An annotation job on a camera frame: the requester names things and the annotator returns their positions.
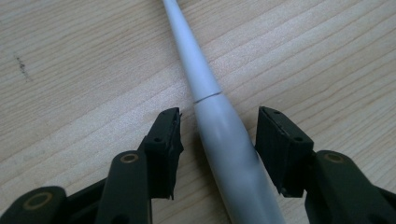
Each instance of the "tapered white tip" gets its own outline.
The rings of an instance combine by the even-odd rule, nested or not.
[[[172,27],[194,102],[221,93],[221,88],[213,76],[176,0],[163,0],[163,4]]]

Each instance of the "screw hole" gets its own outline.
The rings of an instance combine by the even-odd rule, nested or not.
[[[128,216],[121,214],[113,218],[111,220],[111,224],[128,224],[129,223],[129,218]]]
[[[32,197],[30,197],[23,204],[23,208],[27,211],[36,210],[37,208],[40,208],[40,207],[46,205],[47,203],[49,203],[51,199],[52,199],[51,193],[40,192],[40,193],[37,193],[37,194],[33,195]]]
[[[121,157],[121,161],[123,163],[131,163],[134,161],[137,161],[139,159],[139,157],[136,154],[126,154],[123,157]]]
[[[332,161],[334,163],[343,163],[344,162],[344,158],[333,154],[333,153],[327,153],[324,155],[324,159],[328,160],[328,161]]]

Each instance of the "white cylindrical object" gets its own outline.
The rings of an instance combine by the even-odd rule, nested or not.
[[[194,102],[221,92],[176,0],[163,0]]]
[[[198,128],[233,223],[284,223],[242,120],[219,85],[176,0],[163,0],[195,102]]]

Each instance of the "round hole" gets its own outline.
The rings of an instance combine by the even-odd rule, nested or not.
[[[388,223],[384,218],[382,218],[378,215],[371,214],[368,216],[368,218],[371,223],[375,223],[375,224],[387,224]]]
[[[139,157],[136,154],[126,154],[123,157],[121,157],[121,161],[123,163],[130,163],[130,162],[134,162],[137,161],[139,159]]]
[[[40,192],[32,197],[30,197],[26,202],[23,204],[23,208],[25,210],[36,210],[44,206],[46,203],[49,203],[52,199],[52,194],[49,192]]]
[[[324,155],[324,159],[328,160],[328,161],[332,161],[335,163],[343,163],[344,162],[344,158],[333,154],[333,153],[327,153]]]
[[[111,224],[128,224],[129,218],[127,215],[121,214],[111,220]]]

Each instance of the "light wood surface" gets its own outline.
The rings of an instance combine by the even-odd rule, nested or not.
[[[253,140],[259,106],[276,108],[396,191],[395,1],[178,2]],[[31,189],[104,178],[174,106],[185,151],[154,223],[229,223],[161,1],[2,0],[1,213]],[[278,200],[307,223],[304,199]]]

